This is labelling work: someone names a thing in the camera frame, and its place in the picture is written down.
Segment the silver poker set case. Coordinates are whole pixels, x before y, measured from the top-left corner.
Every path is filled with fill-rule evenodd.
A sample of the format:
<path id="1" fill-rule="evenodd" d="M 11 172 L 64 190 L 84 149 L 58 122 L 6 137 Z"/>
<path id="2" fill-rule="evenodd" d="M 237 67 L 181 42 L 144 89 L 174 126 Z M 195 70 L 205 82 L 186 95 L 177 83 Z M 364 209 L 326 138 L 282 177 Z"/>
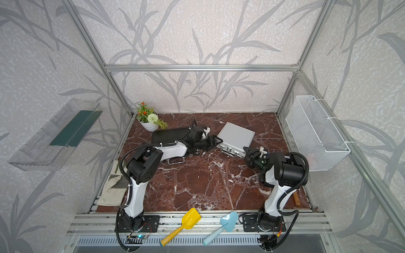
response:
<path id="1" fill-rule="evenodd" d="M 243 148 L 250 147 L 254 136 L 254 131 L 227 122 L 217 136 L 217 138 L 222 139 L 222 143 L 218 144 L 217 147 L 222 153 L 231 157 L 244 158 L 246 152 Z"/>

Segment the black poker set case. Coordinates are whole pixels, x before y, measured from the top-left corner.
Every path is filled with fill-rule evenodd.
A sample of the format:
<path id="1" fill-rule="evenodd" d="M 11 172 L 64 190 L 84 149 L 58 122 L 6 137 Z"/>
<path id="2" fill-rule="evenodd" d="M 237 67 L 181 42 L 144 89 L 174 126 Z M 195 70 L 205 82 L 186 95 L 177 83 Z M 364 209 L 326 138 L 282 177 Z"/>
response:
<path id="1" fill-rule="evenodd" d="M 152 133 L 151 143 L 172 143 L 180 141 L 190 132 L 189 128 L 159 130 Z"/>

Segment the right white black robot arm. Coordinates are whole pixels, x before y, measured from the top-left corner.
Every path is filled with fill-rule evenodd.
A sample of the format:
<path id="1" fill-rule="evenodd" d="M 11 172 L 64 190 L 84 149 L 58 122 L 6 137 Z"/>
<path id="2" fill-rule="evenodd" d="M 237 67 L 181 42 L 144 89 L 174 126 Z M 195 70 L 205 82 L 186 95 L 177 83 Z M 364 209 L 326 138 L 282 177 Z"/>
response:
<path id="1" fill-rule="evenodd" d="M 258 169 L 260 183 L 272 188 L 269 198 L 258 211 L 258 227 L 263 231 L 279 229 L 285 216 L 297 217 L 299 214 L 297 210 L 285 211 L 284 207 L 289 198 L 307 184 L 309 162 L 298 152 L 269 153 L 263 147 L 243 149 L 246 165 L 251 169 Z"/>

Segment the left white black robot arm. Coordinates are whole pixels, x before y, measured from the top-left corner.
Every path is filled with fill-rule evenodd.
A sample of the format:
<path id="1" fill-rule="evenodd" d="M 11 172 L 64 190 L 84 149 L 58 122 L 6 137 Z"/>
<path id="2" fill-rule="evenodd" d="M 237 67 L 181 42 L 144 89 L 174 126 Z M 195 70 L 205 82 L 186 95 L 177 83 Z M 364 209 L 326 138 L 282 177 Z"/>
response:
<path id="1" fill-rule="evenodd" d="M 128 181 L 127 201 L 117 212 L 116 232 L 134 232 L 145 224 L 143 200 L 148 182 L 163 160 L 200 155 L 223 139 L 209 133 L 209 128 L 192 125 L 187 128 L 155 131 L 152 143 L 143 143 L 122 156 L 119 169 Z"/>

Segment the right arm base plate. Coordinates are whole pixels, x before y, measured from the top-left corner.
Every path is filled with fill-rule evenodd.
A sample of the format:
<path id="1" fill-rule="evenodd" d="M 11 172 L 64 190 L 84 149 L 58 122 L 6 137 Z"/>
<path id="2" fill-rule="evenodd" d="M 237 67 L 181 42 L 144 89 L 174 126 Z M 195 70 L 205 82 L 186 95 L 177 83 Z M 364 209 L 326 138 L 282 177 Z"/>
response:
<path id="1" fill-rule="evenodd" d="M 286 232 L 286 226 L 284 223 L 284 219 L 281 217 L 278 225 L 275 225 L 273 223 L 270 223 L 269 225 L 260 225 L 257 221 L 258 214 L 242 214 L 240 218 L 242 219 L 241 223 L 243 225 L 243 231 L 246 233 L 275 233 L 277 234 L 278 232 Z"/>

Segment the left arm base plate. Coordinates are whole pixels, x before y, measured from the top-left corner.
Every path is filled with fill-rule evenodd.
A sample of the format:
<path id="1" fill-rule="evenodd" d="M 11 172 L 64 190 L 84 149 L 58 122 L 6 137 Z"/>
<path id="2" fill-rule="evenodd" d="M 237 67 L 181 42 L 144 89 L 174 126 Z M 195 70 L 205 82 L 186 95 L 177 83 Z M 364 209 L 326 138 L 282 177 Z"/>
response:
<path id="1" fill-rule="evenodd" d="M 118 233 L 156 233 L 159 226 L 160 216 L 150 215 L 143 216 L 139 226 L 136 225 L 135 228 L 130 228 L 129 225 L 126 225 L 122 216 L 118 218 L 118 225 L 115 227 L 115 232 Z"/>

